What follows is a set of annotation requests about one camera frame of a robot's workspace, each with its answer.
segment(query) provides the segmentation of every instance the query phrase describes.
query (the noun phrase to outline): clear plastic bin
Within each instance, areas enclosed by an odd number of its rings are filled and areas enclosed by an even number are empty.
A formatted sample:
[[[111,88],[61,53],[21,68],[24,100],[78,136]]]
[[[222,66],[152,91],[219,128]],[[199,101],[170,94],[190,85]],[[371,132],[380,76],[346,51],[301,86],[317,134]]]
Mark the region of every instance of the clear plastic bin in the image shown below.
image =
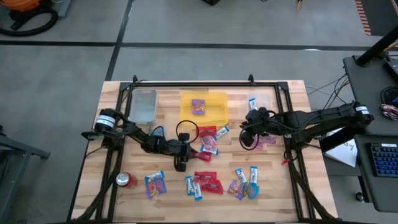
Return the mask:
[[[129,120],[137,124],[153,124],[156,119],[157,92],[150,89],[132,91]]]
[[[192,100],[205,100],[205,113],[192,113]],[[181,95],[180,120],[198,126],[225,126],[228,123],[228,95],[223,92],[186,91]]]

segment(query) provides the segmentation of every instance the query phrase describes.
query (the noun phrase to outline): black desk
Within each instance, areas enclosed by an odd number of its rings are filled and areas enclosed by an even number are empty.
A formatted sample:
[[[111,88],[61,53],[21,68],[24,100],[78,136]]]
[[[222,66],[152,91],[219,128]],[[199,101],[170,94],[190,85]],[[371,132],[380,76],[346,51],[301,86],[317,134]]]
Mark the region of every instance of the black desk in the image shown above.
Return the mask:
[[[398,123],[391,121],[380,112],[380,92],[398,84],[385,71],[385,60],[373,60],[367,67],[358,66],[354,58],[343,60],[355,100],[366,105],[374,121],[366,127],[367,134],[398,136]]]
[[[38,155],[42,159],[48,159],[50,153],[9,139],[1,133],[0,146],[7,148],[2,148],[0,151],[2,152],[1,156],[6,156],[8,159],[7,171],[0,183],[0,223],[5,223],[31,155]]]
[[[383,68],[385,60],[374,59],[367,67],[358,66],[353,57],[343,60],[355,100],[366,105],[374,121],[365,128],[368,135],[355,136],[363,193],[379,212],[398,212],[398,178],[375,177],[366,143],[398,143],[398,122],[385,117],[380,110],[380,92],[397,83]]]
[[[374,208],[379,212],[398,212],[398,178],[375,177],[369,160],[369,149],[366,143],[397,143],[398,137],[381,137],[371,135],[357,135],[354,137],[362,177],[366,182],[366,192]]]

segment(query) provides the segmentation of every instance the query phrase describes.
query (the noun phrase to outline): black floor stripe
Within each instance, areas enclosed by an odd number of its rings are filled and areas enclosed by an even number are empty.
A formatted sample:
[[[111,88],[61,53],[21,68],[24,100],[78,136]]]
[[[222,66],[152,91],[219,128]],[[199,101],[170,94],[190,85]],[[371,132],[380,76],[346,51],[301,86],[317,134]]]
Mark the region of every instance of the black floor stripe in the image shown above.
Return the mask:
[[[345,50],[366,51],[371,46],[319,46],[319,45],[267,45],[267,44],[171,44],[171,43],[122,43],[121,47],[137,48],[186,48],[186,49],[253,49],[253,50]]]
[[[116,65],[116,61],[118,60],[118,55],[119,55],[121,43],[123,41],[123,37],[124,37],[124,33],[126,31],[127,23],[129,22],[129,16],[130,16],[131,6],[132,6],[132,2],[133,1],[134,0],[129,0],[129,2],[127,3],[126,11],[124,12],[123,21],[122,21],[122,24],[120,26],[118,39],[116,40],[116,45],[115,45],[115,47],[113,49],[111,61],[109,63],[109,67],[108,67],[108,71],[106,71],[105,81],[111,81],[112,80],[113,71],[114,71],[114,67]]]
[[[65,41],[19,41],[0,40],[0,45],[31,45],[31,46],[70,46],[70,47],[114,47],[115,42],[65,42]]]

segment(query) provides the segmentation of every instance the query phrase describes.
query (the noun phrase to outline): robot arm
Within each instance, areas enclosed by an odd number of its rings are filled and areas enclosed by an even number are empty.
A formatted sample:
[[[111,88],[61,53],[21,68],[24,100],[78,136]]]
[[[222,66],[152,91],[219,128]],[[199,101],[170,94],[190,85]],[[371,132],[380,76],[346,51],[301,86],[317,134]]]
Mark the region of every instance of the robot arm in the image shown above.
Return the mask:
[[[366,127],[373,119],[373,115],[369,114],[366,106],[358,102],[309,113],[289,111],[276,114],[265,108],[259,108],[258,111],[252,110],[246,115],[246,121],[240,125],[243,132],[239,138],[245,146],[250,147],[257,134],[284,135],[290,139],[289,147],[297,150],[307,146],[315,136],[343,128],[338,132],[344,133],[347,136],[340,140],[340,144],[343,144],[346,142],[345,140],[349,140],[351,135],[353,137],[353,134],[355,134],[353,130]]]
[[[119,119],[123,121],[123,124],[117,126],[116,121]],[[116,126],[117,128],[121,128],[122,131],[114,131]],[[141,148],[147,153],[173,156],[174,167],[179,172],[185,172],[185,163],[188,162],[191,152],[196,152],[196,150],[192,149],[190,143],[196,140],[197,137],[189,142],[190,135],[188,133],[177,133],[178,140],[171,139],[168,141],[163,136],[148,135],[134,122],[129,121],[122,113],[114,109],[101,110],[94,130],[83,132],[81,135],[89,141],[98,136],[106,136],[111,139],[119,138],[122,135],[129,136],[138,142]]]

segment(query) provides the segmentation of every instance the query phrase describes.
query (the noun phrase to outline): black hose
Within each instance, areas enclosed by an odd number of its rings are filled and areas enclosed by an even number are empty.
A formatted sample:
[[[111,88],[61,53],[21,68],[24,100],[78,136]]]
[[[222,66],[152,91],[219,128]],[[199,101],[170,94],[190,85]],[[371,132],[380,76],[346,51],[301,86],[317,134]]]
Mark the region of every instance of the black hose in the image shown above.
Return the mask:
[[[53,10],[53,9],[36,9],[33,10],[32,12],[27,12],[23,19],[21,19],[20,23],[24,24],[25,22],[29,21],[31,18],[39,15],[39,14],[44,14],[44,13],[50,13],[51,14],[51,19],[44,24],[41,27],[31,29],[31,30],[26,30],[26,31],[11,31],[11,30],[5,30],[0,28],[0,34],[8,35],[11,37],[28,37],[36,34],[41,34],[53,27],[57,21],[58,21],[58,13]]]

